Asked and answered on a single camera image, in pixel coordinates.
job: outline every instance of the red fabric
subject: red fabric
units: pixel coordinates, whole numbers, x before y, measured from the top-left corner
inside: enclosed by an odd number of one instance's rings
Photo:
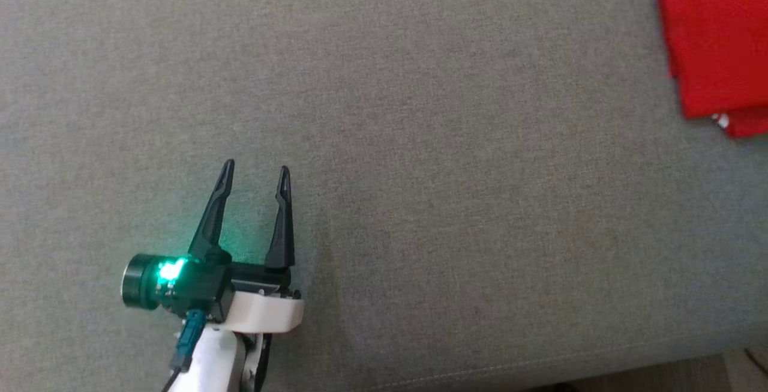
[[[733,138],[752,137],[768,132],[768,107],[731,111],[725,132]]]
[[[768,107],[768,0],[659,2],[683,114],[729,113],[744,124],[732,135],[768,130],[768,110],[735,111]]]

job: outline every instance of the folded red towel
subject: folded red towel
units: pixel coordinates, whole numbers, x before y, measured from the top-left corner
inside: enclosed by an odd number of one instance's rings
[[[659,1],[683,114],[727,113],[729,127],[747,123],[729,134],[756,130],[768,110],[735,110],[768,107],[768,0]]]

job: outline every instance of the green led light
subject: green led light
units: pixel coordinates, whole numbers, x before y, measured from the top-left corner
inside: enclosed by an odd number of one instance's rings
[[[165,263],[159,264],[160,271],[157,272],[157,275],[160,277],[161,280],[167,280],[167,282],[170,282],[171,280],[175,280],[179,277],[179,274],[181,272],[181,267],[184,266],[184,263],[186,263],[187,259],[180,258],[176,260],[176,263],[171,263],[170,261],[167,261]]]

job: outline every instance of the wooden floor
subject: wooden floor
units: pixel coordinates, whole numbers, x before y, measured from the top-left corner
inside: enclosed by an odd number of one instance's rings
[[[768,364],[768,351],[753,350]],[[768,392],[768,376],[741,350],[571,382],[578,392]],[[552,392],[541,387],[529,392]]]

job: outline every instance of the gray couch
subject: gray couch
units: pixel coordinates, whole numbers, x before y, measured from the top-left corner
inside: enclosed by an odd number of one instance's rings
[[[655,0],[0,0],[0,390],[159,390],[122,306],[224,159],[305,322],[265,390],[514,390],[765,343],[768,142],[680,116]]]

